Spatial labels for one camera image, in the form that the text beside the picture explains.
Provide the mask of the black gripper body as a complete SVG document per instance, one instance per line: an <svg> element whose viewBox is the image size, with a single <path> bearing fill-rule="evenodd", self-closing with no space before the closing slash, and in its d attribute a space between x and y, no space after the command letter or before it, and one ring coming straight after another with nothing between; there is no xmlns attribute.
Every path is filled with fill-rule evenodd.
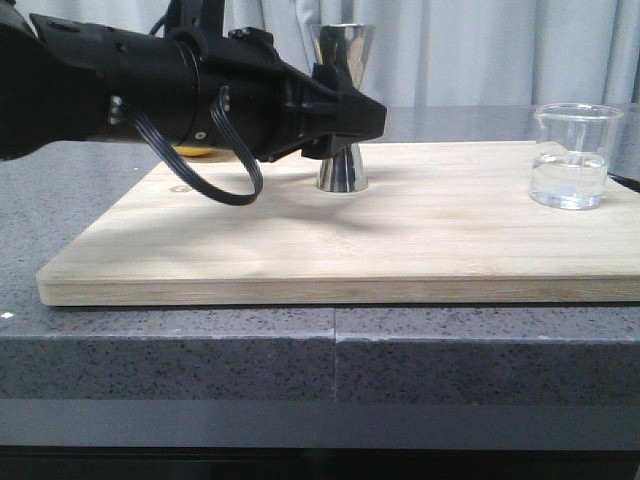
<svg viewBox="0 0 640 480"><path fill-rule="evenodd" d="M320 145L320 84L280 58L270 33L247 27L224 36L194 27L192 56L198 80L194 147L231 147L209 116L218 96L240 139L261 161Z"/></svg>

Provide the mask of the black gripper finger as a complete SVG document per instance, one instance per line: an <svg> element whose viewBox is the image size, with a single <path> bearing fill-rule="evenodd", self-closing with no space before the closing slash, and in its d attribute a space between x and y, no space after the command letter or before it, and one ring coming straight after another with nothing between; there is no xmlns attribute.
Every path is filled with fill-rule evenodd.
<svg viewBox="0 0 640 480"><path fill-rule="evenodd" d="M344 92L354 88L349 73L334 65L316 63L311 78L334 92Z"/></svg>
<svg viewBox="0 0 640 480"><path fill-rule="evenodd" d="M387 109L355 87L334 92L306 78L284 103L288 114L284 152L330 158L346 147L380 137Z"/></svg>

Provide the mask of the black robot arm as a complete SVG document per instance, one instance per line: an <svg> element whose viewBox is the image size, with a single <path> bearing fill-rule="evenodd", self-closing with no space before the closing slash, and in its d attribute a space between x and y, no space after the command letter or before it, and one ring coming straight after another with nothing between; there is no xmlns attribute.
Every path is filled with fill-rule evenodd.
<svg viewBox="0 0 640 480"><path fill-rule="evenodd" d="M224 148L209 109L229 91L230 122L251 153L313 159L378 138L386 110L331 66L304 74L270 33L223 29L220 1L173 1L162 37L1 5L1 156L56 141L137 141L109 118L113 98L139 109L173 145Z"/></svg>

